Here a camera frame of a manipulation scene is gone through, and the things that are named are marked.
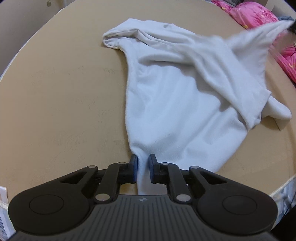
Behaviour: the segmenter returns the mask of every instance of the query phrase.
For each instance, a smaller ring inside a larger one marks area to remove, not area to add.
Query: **ribbed black surface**
[[[198,219],[189,205],[163,196],[119,195],[111,204],[97,205],[80,226],[63,234],[40,237],[17,233],[11,241],[275,241],[270,234],[235,237],[219,233]]]

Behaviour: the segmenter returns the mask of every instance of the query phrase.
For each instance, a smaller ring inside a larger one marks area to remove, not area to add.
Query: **white wall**
[[[296,19],[296,12],[284,0],[246,0],[260,3],[271,10],[275,16],[291,16]]]
[[[0,4],[0,76],[20,50],[63,7],[62,0],[4,0]]]

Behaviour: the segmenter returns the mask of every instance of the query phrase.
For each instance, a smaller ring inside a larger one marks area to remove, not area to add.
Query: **tan table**
[[[0,185],[17,193],[87,165],[128,161],[127,65],[102,34],[128,18],[174,23],[202,35],[243,30],[201,0],[77,0],[19,52],[0,83]],[[272,58],[274,96],[296,114],[296,89]],[[271,193],[295,174],[296,118],[279,131],[264,119],[219,174]],[[129,187],[134,193],[135,187]]]

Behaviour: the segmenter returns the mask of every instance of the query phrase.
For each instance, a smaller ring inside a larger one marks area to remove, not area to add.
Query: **dark gray fabric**
[[[278,20],[292,20],[294,21],[294,19],[291,17],[291,16],[281,16],[281,17],[278,17]]]

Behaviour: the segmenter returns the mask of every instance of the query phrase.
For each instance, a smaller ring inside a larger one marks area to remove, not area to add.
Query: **silver rivet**
[[[176,199],[180,202],[188,202],[190,201],[191,197],[187,194],[179,194]]]
[[[107,201],[109,200],[110,196],[106,193],[100,193],[98,195],[96,195],[96,200],[98,201]]]

